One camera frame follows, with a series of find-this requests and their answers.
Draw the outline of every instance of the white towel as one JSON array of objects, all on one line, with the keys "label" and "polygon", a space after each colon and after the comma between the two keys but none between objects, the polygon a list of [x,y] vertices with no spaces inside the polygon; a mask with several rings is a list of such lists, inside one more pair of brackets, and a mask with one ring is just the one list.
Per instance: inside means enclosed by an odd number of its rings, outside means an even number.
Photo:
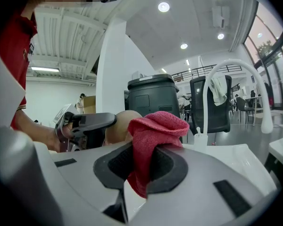
[{"label": "white towel", "polygon": [[222,105],[227,99],[227,84],[225,76],[221,73],[214,74],[208,87],[213,93],[215,105]]}]

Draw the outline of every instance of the floor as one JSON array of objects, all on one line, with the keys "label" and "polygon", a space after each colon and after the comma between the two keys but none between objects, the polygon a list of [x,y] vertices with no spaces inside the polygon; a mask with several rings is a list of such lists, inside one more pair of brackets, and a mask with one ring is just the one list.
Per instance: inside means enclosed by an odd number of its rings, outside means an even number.
[{"label": "floor", "polygon": [[[234,114],[230,114],[231,131],[217,133],[216,146],[247,144],[249,149],[264,164],[268,155],[269,143],[283,138],[283,128],[279,127],[280,124],[283,124],[283,115],[277,113],[272,118],[274,122],[273,132],[263,134],[260,126],[262,119],[256,118],[256,125],[253,127],[253,117],[250,116],[249,121],[245,123],[245,114],[242,112],[242,124],[240,124],[240,112],[236,111]],[[214,143],[214,137],[214,133],[208,135],[208,145]],[[191,131],[189,131],[188,136],[183,137],[183,143],[194,143],[194,136]]]}]

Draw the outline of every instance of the red shirt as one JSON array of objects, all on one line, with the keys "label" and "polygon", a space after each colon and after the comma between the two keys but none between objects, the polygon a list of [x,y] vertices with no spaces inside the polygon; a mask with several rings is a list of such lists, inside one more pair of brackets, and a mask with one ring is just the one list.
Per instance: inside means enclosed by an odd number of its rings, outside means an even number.
[{"label": "red shirt", "polygon": [[[20,15],[21,12],[16,11],[0,34],[0,57],[10,73],[25,89],[26,72],[29,65],[27,54],[31,39],[37,33],[37,25],[34,13],[31,20]],[[26,99],[24,97],[18,110],[25,108]],[[15,118],[11,127],[17,129]]]}]

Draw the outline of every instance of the white pillar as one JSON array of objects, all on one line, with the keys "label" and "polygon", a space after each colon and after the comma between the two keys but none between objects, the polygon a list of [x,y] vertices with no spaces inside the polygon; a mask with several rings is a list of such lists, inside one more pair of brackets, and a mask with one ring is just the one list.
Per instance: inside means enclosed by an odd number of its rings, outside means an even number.
[{"label": "white pillar", "polygon": [[125,110],[124,53],[126,21],[114,18],[105,33],[96,84],[96,112],[117,114]]}]

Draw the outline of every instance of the chair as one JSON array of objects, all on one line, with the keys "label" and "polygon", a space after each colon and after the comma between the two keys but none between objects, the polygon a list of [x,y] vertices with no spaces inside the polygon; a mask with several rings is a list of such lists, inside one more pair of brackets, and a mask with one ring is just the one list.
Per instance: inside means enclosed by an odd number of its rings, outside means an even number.
[{"label": "chair", "polygon": [[253,122],[254,122],[254,108],[251,107],[245,107],[246,105],[246,101],[244,99],[242,99],[241,97],[237,97],[236,98],[237,101],[237,107],[238,110],[240,111],[240,123],[241,123],[241,111],[245,111],[245,124],[246,124],[246,117],[247,117],[247,121],[249,121],[249,112],[252,111],[253,113]]},{"label": "chair", "polygon": [[[226,75],[227,84],[227,100],[219,106],[214,103],[213,93],[208,89],[208,133],[229,132],[231,129],[229,119],[229,104],[230,94],[232,87],[231,76]],[[198,77],[190,81],[191,87],[191,118],[192,122],[189,123],[190,130],[193,135],[197,134],[197,127],[203,133],[203,87],[206,81],[205,76]]]}]

